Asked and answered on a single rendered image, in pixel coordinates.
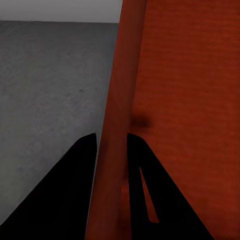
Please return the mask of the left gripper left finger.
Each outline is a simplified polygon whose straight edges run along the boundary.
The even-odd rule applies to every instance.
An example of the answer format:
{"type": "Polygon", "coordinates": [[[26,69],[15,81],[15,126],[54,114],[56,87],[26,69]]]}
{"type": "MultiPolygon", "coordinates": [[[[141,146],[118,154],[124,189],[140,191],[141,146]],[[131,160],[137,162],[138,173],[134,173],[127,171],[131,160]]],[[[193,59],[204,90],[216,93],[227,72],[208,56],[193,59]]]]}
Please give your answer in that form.
{"type": "Polygon", "coordinates": [[[0,240],[85,240],[96,133],[80,138],[0,226],[0,240]]]}

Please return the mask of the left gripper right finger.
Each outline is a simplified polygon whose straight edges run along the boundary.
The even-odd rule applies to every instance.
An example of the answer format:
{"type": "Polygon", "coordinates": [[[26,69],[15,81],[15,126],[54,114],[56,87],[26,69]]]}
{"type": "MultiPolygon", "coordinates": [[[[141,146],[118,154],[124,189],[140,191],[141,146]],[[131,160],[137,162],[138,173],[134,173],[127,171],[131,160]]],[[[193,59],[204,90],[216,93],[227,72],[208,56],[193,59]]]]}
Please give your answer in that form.
{"type": "Polygon", "coordinates": [[[131,240],[215,240],[147,142],[127,134],[131,240]],[[159,223],[149,220],[140,168],[159,223]]]}

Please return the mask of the storage box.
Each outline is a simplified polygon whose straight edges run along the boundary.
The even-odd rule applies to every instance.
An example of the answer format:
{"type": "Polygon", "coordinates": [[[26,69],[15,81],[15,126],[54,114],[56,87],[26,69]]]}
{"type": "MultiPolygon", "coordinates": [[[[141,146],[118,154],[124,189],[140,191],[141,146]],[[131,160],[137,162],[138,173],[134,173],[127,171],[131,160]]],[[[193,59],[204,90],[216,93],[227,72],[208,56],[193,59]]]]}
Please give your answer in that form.
{"type": "Polygon", "coordinates": [[[128,133],[214,240],[240,240],[240,0],[123,0],[84,240],[132,240],[128,133]]]}

